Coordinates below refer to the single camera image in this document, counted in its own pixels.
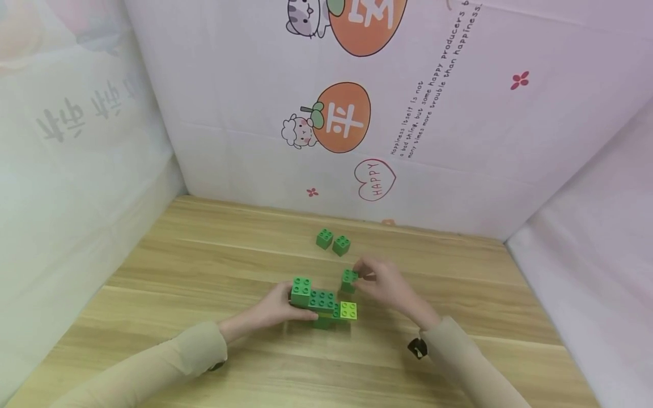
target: green lego brick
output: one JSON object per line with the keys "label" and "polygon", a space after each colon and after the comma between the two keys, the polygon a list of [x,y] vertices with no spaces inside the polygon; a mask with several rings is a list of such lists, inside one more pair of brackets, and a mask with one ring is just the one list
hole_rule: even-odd
{"label": "green lego brick", "polygon": [[326,249],[326,248],[329,247],[329,245],[331,245],[332,242],[333,242],[333,232],[331,232],[328,229],[324,228],[317,235],[317,241],[315,243],[320,248]]}
{"label": "green lego brick", "polygon": [[328,290],[312,290],[308,309],[316,312],[333,313],[336,295]]}
{"label": "green lego brick", "polygon": [[333,323],[345,323],[346,319],[340,317],[340,304],[336,302],[333,307],[333,313],[318,312],[320,319],[328,319]]}
{"label": "green lego brick", "polygon": [[298,276],[293,280],[293,288],[290,291],[290,304],[297,307],[308,307],[311,300],[311,280],[307,277]]}
{"label": "green lego brick", "polygon": [[319,317],[317,320],[313,321],[313,327],[326,330],[331,326],[331,319]]}
{"label": "green lego brick", "polygon": [[356,303],[340,302],[340,318],[347,319],[347,320],[356,320],[357,319]]}
{"label": "green lego brick", "polygon": [[356,288],[352,285],[358,279],[358,273],[351,269],[345,269],[342,273],[342,281],[340,283],[340,290],[344,293],[354,293]]}
{"label": "green lego brick", "polygon": [[335,252],[336,254],[338,254],[339,257],[341,257],[342,255],[346,254],[347,251],[349,250],[349,244],[350,241],[347,239],[347,237],[341,235],[333,243],[333,252]]}

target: white backdrop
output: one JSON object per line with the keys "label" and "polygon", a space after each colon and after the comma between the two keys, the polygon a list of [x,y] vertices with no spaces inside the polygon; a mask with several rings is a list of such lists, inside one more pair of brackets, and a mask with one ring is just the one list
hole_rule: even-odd
{"label": "white backdrop", "polygon": [[653,100],[508,240],[608,408],[653,401]]}
{"label": "white backdrop", "polygon": [[0,0],[0,406],[183,186],[124,4]]}
{"label": "white backdrop", "polygon": [[653,95],[647,0],[345,4],[127,2],[192,194],[506,239]]}

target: wooden table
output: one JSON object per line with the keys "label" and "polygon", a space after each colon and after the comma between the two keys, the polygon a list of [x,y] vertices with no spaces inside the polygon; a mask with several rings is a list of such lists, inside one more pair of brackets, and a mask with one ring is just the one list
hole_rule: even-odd
{"label": "wooden table", "polygon": [[[348,254],[315,245],[324,227],[350,238]],[[597,407],[499,241],[190,196],[170,205],[9,407],[45,407],[138,351],[254,304],[278,281],[304,275],[335,290],[342,270],[363,253],[397,263],[533,407]],[[417,332],[411,322],[358,293],[353,300],[359,316],[350,326],[324,331],[294,322],[256,333],[230,347],[220,370],[145,406],[471,406],[428,359],[406,349]]]}

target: beige sleeve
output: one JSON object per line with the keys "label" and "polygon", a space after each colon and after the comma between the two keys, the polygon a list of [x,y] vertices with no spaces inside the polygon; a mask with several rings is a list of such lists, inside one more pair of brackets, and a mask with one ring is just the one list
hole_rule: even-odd
{"label": "beige sleeve", "polygon": [[198,377],[227,359],[214,322],[138,353],[58,399],[51,408],[132,408],[167,386]]}
{"label": "beige sleeve", "polygon": [[530,407],[452,318],[445,317],[420,335],[433,363],[463,389],[476,408]]}

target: red flower illustration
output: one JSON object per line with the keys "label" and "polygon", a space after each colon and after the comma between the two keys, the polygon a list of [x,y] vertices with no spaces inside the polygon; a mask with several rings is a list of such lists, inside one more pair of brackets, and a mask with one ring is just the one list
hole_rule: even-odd
{"label": "red flower illustration", "polygon": [[510,87],[510,90],[514,91],[515,89],[517,89],[519,85],[527,86],[528,80],[526,79],[526,77],[528,76],[528,74],[529,74],[528,71],[524,71],[524,73],[521,75],[513,75],[513,81],[515,81],[515,83],[513,84],[513,86]]}

